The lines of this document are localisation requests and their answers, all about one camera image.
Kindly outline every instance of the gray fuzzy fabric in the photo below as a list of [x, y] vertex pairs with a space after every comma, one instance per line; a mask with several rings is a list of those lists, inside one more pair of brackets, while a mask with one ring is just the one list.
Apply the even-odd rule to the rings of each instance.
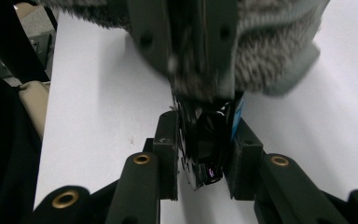
[[[131, 31], [129, 15], [110, 13], [107, 0], [40, 0], [40, 3], [60, 7], [102, 27]], [[314, 57], [303, 56], [302, 61], [296, 61], [297, 55], [306, 55], [302, 51], [310, 48], [327, 3], [328, 0], [239, 0], [237, 41], [232, 67], [226, 72], [227, 76], [235, 76], [235, 90], [279, 95], [292, 89], [319, 55], [313, 48]], [[176, 52], [179, 55], [171, 59], [175, 65], [170, 69], [172, 90], [212, 101], [222, 87], [218, 80], [206, 80], [195, 71], [191, 29], [182, 38], [181, 51]]]

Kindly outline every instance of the white surface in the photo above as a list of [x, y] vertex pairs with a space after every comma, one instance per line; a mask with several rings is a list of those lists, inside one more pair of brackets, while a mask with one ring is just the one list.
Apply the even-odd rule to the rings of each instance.
[[[315, 40], [321, 58], [296, 89], [249, 94], [243, 117], [267, 152], [293, 158], [346, 199], [358, 189], [358, 1], [330, 2]], [[35, 205], [65, 185], [94, 192], [119, 178], [171, 103], [168, 82], [123, 31], [61, 14]], [[256, 223], [253, 203], [231, 201], [224, 180], [192, 192], [182, 174], [179, 202], [162, 202], [162, 224]]]

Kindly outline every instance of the white table surface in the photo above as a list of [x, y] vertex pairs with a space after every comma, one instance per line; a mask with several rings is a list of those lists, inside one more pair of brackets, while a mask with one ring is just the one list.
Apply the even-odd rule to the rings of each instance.
[[[347, 199], [358, 189], [358, 1], [330, 2], [315, 42], [322, 54], [303, 81], [283, 98], [248, 94], [242, 116], [267, 152]], [[118, 179], [171, 104], [169, 83], [124, 31], [61, 13], [35, 205], [65, 185], [92, 193]], [[231, 201], [225, 180], [193, 192], [181, 172], [178, 185], [161, 223], [257, 222], [253, 203]]]

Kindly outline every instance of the black cloth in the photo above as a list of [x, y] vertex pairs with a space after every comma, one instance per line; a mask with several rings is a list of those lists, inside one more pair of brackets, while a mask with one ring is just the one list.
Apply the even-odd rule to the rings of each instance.
[[18, 95], [0, 79], [0, 223], [33, 211], [41, 141]]

